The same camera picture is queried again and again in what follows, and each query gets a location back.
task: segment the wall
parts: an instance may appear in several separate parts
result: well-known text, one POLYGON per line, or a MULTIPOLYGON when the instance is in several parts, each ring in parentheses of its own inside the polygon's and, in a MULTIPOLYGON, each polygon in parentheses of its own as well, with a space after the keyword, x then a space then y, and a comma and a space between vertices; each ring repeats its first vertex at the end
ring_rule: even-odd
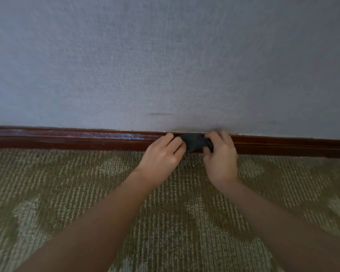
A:
POLYGON ((0 125, 340 139, 340 0, 0 0, 0 125))

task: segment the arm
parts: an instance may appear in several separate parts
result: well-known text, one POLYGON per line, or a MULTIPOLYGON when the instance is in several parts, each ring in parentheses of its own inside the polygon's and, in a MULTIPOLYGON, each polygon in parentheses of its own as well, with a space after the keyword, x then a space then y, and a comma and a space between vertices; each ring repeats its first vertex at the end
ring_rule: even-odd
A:
POLYGON ((172 133, 146 150, 139 166, 112 193, 30 256, 19 271, 107 271, 147 196, 185 153, 172 133))
POLYGON ((231 137, 207 134, 214 153, 204 148, 208 177, 245 216, 286 271, 340 271, 340 238, 300 220, 244 186, 237 177, 231 137))

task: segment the person's left hand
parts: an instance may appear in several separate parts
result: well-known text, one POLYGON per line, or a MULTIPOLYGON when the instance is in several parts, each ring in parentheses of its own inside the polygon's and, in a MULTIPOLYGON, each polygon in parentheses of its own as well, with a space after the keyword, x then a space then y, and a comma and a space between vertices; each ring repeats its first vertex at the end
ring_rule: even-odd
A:
POLYGON ((163 183, 179 164, 186 150, 180 137, 167 133, 151 144, 135 169, 154 187, 163 183))

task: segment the floor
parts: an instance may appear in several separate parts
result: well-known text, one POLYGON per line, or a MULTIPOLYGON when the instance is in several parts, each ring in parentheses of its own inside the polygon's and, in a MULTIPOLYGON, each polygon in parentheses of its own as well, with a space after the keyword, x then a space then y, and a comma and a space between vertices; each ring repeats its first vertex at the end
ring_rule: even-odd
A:
MULTIPOLYGON (((0 149, 0 271, 116 188, 141 152, 0 149)), ((239 177, 340 236, 340 159, 239 156, 239 177)), ((186 154, 147 199, 109 271, 282 271, 237 209, 186 154)))

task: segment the reddish-brown wood trim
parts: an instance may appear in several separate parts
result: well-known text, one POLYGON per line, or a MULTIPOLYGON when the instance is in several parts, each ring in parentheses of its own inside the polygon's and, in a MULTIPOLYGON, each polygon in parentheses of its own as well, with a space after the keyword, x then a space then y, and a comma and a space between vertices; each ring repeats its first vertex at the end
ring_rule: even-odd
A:
MULTIPOLYGON (((0 148, 144 151, 164 132, 0 126, 0 148)), ((340 158, 340 140, 232 135, 244 155, 340 158)))

